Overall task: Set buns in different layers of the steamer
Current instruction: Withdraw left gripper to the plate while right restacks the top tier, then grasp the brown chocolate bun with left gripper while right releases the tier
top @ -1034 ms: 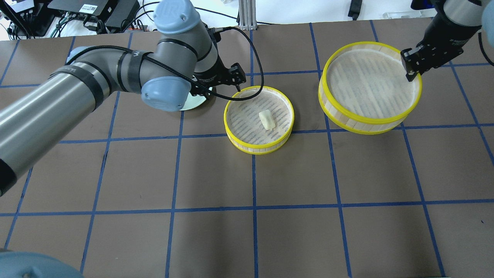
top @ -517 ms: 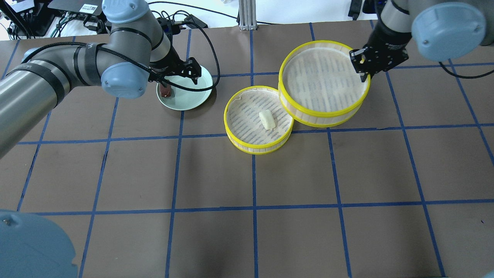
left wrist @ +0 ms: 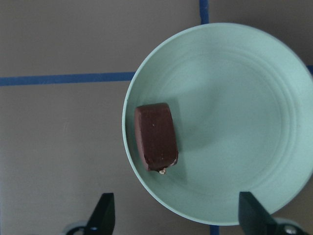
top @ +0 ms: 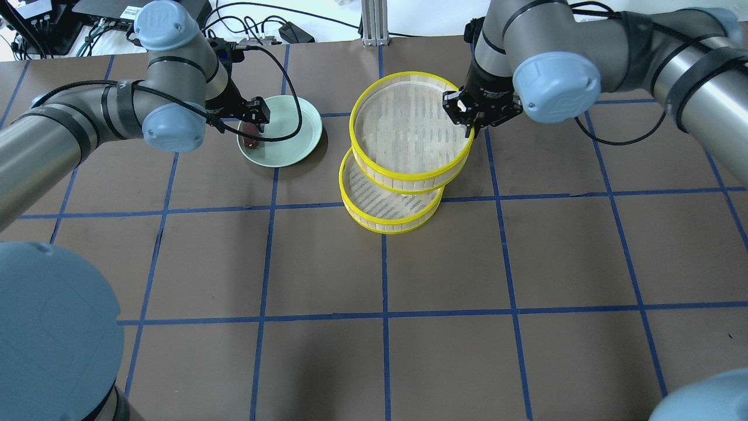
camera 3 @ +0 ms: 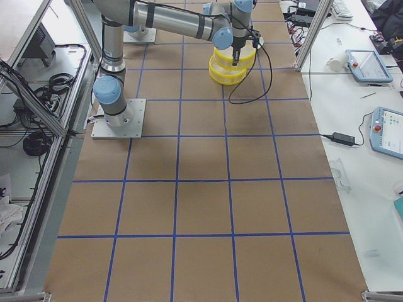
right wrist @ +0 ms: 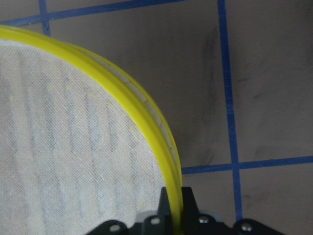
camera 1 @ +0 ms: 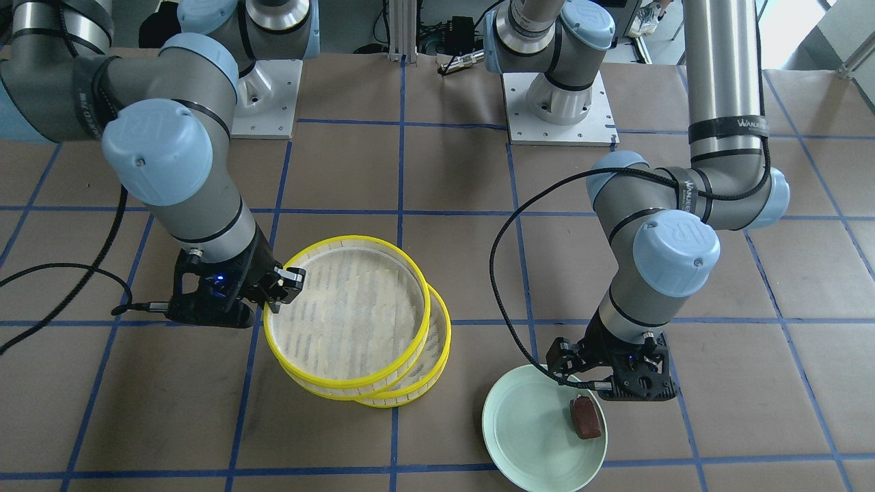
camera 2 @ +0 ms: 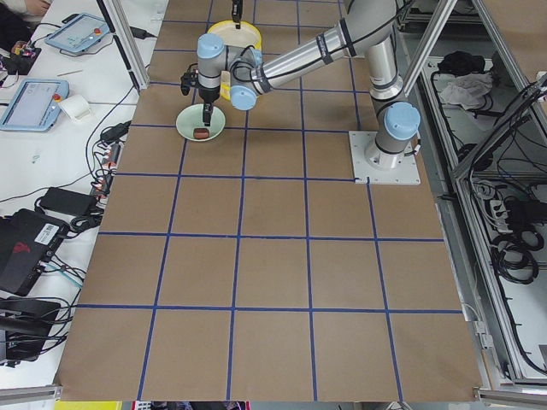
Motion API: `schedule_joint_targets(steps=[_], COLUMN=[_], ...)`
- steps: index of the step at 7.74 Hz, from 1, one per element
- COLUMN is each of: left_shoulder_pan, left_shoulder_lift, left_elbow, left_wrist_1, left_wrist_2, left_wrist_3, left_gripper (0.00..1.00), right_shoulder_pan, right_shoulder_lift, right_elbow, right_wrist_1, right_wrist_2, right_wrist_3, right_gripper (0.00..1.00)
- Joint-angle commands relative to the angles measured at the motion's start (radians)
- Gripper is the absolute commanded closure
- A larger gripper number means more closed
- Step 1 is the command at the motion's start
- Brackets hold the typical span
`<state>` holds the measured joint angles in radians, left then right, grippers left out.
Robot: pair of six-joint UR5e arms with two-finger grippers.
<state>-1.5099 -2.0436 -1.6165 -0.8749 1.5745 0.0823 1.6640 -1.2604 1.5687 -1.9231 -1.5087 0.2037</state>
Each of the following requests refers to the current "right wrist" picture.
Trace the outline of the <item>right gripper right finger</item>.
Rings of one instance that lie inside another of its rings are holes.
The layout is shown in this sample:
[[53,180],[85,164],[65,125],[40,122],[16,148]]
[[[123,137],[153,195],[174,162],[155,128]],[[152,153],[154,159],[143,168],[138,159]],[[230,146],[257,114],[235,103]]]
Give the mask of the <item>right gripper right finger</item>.
[[183,196],[183,220],[198,220],[199,219],[199,209],[190,187],[182,187]]

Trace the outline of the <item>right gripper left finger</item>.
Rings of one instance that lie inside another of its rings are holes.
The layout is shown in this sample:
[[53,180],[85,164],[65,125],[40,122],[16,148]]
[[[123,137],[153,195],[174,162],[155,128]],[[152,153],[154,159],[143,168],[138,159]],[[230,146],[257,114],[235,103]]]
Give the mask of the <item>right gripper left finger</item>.
[[157,213],[158,215],[163,215],[168,218],[171,217],[171,209],[166,187],[162,187],[161,189]]

